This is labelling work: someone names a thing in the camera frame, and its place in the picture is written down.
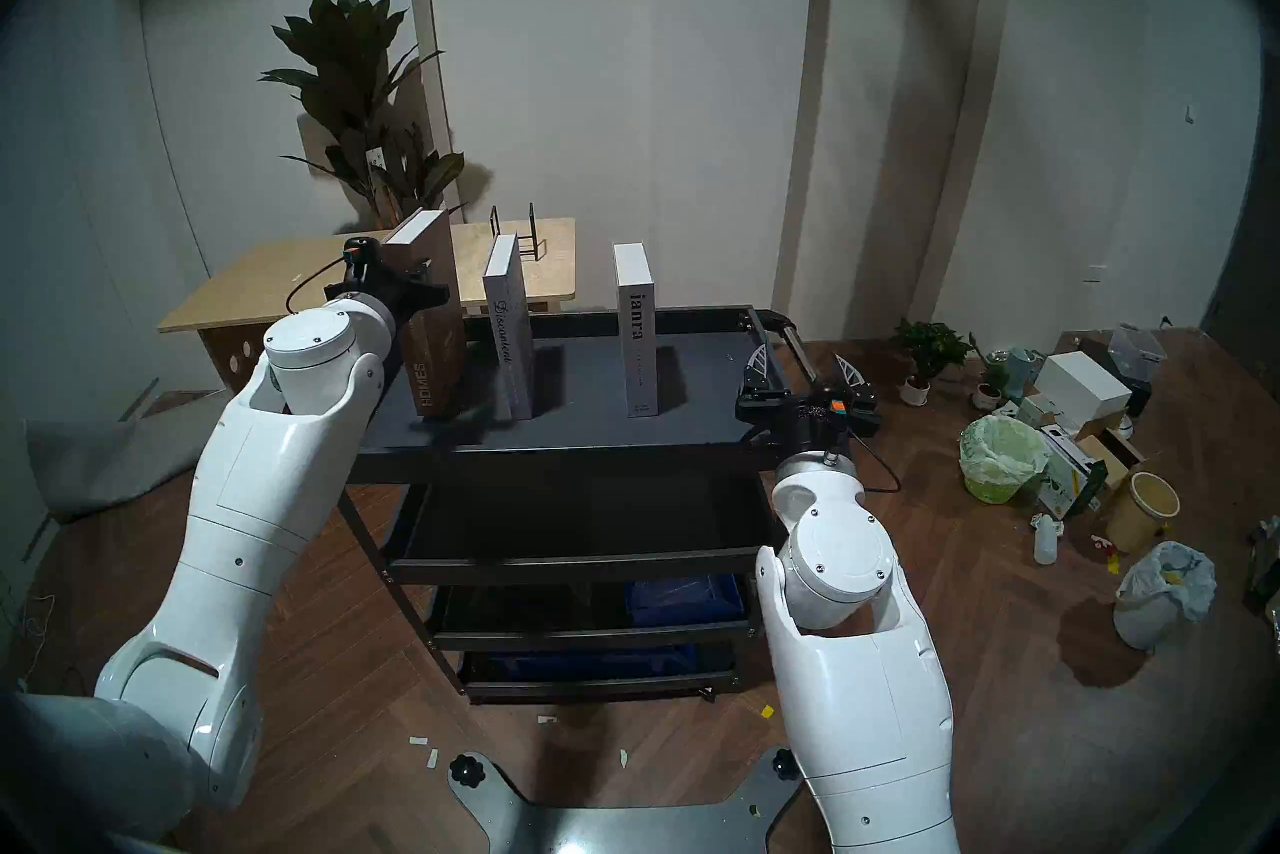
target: wooden floor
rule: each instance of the wooden floor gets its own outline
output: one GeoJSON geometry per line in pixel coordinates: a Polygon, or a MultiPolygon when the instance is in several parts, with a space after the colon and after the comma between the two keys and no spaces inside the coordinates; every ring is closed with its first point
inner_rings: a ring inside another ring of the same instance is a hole
{"type": "MultiPolygon", "coordinates": [[[[1224,762],[1275,690],[1267,629],[1239,604],[1243,536],[1280,512],[1280,407],[1211,341],[1164,335],[1170,360],[1135,443],[1183,499],[1172,536],[1215,562],[1210,617],[1151,657],[1119,641],[1119,583],[1075,526],[1059,562],[1032,561],[1029,507],[988,507],[960,485],[956,435],[975,414],[965,387],[937,383],[902,406],[900,359],[842,353],[881,389],[874,446],[902,493],[873,495],[933,630],[956,714],[954,808],[966,851],[1112,851],[1179,789],[1224,762]]],[[[869,485],[887,480],[861,452],[869,485]]],[[[159,604],[182,544],[191,476],[67,528],[33,589],[58,599],[32,676],[40,691],[92,688],[102,662],[159,604]]],[[[353,490],[383,526],[390,488],[353,490]]],[[[19,649],[15,662],[26,667],[19,649]]],[[[716,802],[786,739],[767,654],[753,688],[699,699],[603,705],[468,707],[417,645],[340,520],[288,576],[262,650],[266,739],[233,813],[193,813],[174,842],[193,851],[484,851],[445,766],[463,749],[495,761],[530,799],[584,805],[716,802]],[[558,722],[539,725],[554,713],[558,722]],[[428,736],[428,750],[407,743],[428,736]],[[620,748],[628,752],[623,768],[620,748]]],[[[806,793],[769,849],[829,850],[806,793]]]]}

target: black knob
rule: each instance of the black knob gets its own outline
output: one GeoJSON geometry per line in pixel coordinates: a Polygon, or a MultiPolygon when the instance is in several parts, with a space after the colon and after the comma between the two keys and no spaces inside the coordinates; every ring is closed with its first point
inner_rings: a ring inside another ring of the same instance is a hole
{"type": "Polygon", "coordinates": [[[800,777],[800,766],[796,764],[795,754],[786,748],[778,750],[773,758],[773,771],[782,781],[795,781],[800,777]]]}
{"type": "Polygon", "coordinates": [[[463,785],[467,789],[475,789],[484,781],[484,764],[472,758],[470,754],[458,754],[458,757],[449,763],[449,777],[458,785],[463,785]]]}

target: white flower pot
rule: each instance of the white flower pot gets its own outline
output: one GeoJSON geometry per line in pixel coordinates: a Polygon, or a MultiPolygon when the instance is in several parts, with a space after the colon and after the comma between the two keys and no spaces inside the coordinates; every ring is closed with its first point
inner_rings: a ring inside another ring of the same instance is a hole
{"type": "Polygon", "coordinates": [[[924,406],[929,401],[929,387],[925,385],[923,389],[918,389],[908,379],[897,387],[897,394],[902,397],[902,402],[908,406],[924,406]]]}
{"type": "Polygon", "coordinates": [[[969,401],[973,403],[975,410],[989,411],[1000,406],[1004,402],[1004,398],[998,392],[983,383],[973,391],[973,396],[969,397],[969,401]]]}

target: beige canister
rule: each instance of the beige canister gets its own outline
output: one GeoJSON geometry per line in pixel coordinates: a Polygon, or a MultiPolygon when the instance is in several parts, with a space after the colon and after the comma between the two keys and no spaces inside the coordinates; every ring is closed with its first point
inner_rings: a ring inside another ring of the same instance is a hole
{"type": "Polygon", "coordinates": [[[1180,508],[1172,485],[1149,471],[1135,471],[1115,501],[1107,521],[1107,540],[1126,554],[1143,551],[1180,508]]]}

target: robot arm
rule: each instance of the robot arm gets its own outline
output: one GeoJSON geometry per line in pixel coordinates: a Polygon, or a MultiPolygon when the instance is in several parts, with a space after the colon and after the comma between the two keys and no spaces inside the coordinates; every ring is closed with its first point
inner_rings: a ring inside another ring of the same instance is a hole
{"type": "Polygon", "coordinates": [[[814,444],[778,469],[788,531],[760,548],[755,584],[796,763],[833,850],[959,854],[951,821],[951,697],[888,534],[861,506],[832,417],[810,405],[814,444]],[[859,608],[872,631],[823,636],[859,608]]]}
{"type": "Polygon", "coordinates": [[[448,297],[425,269],[385,269],[370,238],[344,256],[330,302],[273,324],[214,428],[155,617],[108,661],[93,699],[22,698],[61,778],[109,830],[156,837],[192,805],[233,808],[248,789],[271,600],[342,494],[398,324],[448,297]]]}

